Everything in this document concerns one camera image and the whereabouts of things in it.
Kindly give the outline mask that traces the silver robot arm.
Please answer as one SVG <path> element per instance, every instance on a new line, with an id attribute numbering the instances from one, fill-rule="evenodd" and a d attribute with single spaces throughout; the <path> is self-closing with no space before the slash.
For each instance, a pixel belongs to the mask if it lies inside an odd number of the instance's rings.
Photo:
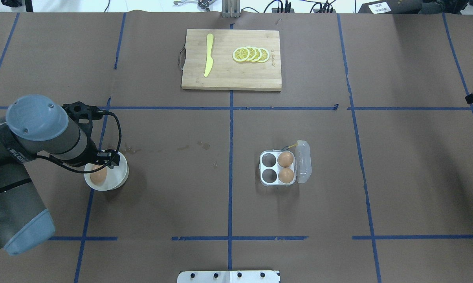
<path id="1" fill-rule="evenodd" d="M 0 250 L 16 256 L 55 234 L 55 224 L 25 164 L 46 160 L 78 174 L 96 173 L 119 165 L 115 149 L 98 150 L 91 138 L 93 121 L 111 111 L 80 101 L 58 105 L 32 94 L 10 104 L 0 118 Z"/>

